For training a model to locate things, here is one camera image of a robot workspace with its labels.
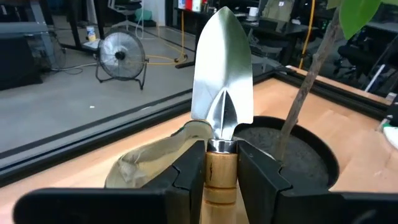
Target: fan grille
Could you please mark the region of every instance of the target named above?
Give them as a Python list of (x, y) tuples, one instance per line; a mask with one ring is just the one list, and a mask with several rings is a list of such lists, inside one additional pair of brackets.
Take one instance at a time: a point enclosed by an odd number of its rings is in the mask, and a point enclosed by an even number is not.
[(111, 77), (132, 80), (144, 68), (144, 48), (132, 32), (115, 29), (99, 43), (99, 63)]

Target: soil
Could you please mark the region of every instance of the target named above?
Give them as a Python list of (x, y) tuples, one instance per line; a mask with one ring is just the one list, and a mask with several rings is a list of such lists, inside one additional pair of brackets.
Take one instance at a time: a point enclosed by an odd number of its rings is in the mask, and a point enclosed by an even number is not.
[[(275, 155), (275, 145), (280, 130), (272, 128), (247, 128), (235, 134), (258, 149)], [(290, 136), (284, 157), (285, 169), (291, 169), (311, 179), (320, 187), (328, 186), (328, 172), (321, 157), (304, 141)]]

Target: yellow cable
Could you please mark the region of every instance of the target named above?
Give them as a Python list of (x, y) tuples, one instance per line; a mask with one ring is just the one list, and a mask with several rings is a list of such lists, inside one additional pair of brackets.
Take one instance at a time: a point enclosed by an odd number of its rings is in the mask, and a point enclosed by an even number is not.
[[(158, 24), (156, 23), (156, 28), (157, 28), (157, 37), (160, 39), (160, 28), (158, 26)], [(148, 65), (176, 65), (179, 63), (183, 63), (187, 60), (186, 57), (184, 57), (184, 39), (185, 39), (185, 35), (184, 35), (184, 12), (182, 11), (181, 13), (181, 50), (177, 49), (176, 47), (167, 44), (166, 41), (164, 41), (164, 44), (178, 52), (180, 52), (180, 56), (178, 57), (178, 62), (174, 62), (174, 59), (169, 58), (169, 57), (164, 57), (164, 56), (158, 56), (158, 55), (146, 55), (149, 58), (162, 58), (162, 59), (166, 59), (166, 60), (170, 60), (172, 62), (149, 62)]]
[(304, 47), (303, 47), (303, 50), (302, 50), (302, 52), (301, 52), (300, 65), (298, 66), (299, 69), (301, 69), (301, 68), (303, 67), (304, 54), (305, 54), (305, 51), (307, 50), (308, 41), (310, 40), (310, 35), (311, 35), (311, 31), (312, 31), (312, 22), (313, 22), (313, 13), (314, 13), (314, 11), (315, 11), (315, 0), (312, 0), (311, 15), (310, 15), (310, 23), (309, 23), (309, 25), (308, 25), (307, 38), (305, 39)]

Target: trowel blade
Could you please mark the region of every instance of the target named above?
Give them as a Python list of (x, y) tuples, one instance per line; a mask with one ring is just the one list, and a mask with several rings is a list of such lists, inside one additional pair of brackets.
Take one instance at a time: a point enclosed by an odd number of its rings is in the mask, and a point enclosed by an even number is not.
[(253, 122), (251, 51), (227, 7), (203, 29), (197, 47), (191, 117), (209, 122), (215, 139), (231, 140), (235, 127)]

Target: trowel handle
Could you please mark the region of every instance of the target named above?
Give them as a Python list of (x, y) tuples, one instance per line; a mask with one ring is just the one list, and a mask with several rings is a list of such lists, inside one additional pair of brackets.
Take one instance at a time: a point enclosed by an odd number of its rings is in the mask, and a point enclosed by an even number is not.
[(206, 152), (202, 224), (236, 223), (237, 154)]

